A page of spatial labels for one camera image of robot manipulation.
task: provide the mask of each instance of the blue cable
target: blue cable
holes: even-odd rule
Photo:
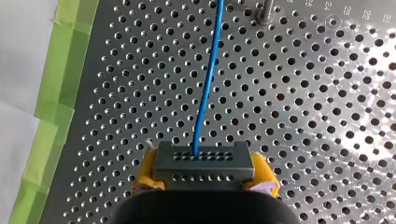
[[[203,92],[201,103],[199,106],[198,117],[195,122],[194,136],[192,138],[192,153],[194,154],[194,156],[198,156],[199,138],[201,135],[202,124],[204,123],[205,111],[206,111],[206,106],[207,106],[207,98],[209,97],[210,84],[212,82],[213,72],[214,72],[215,66],[216,66],[215,62],[216,62],[216,58],[218,56],[223,9],[224,9],[224,0],[218,0],[215,31],[213,34],[212,48],[211,48],[210,58],[209,58],[209,65],[207,67],[207,72],[206,72],[204,92]]]

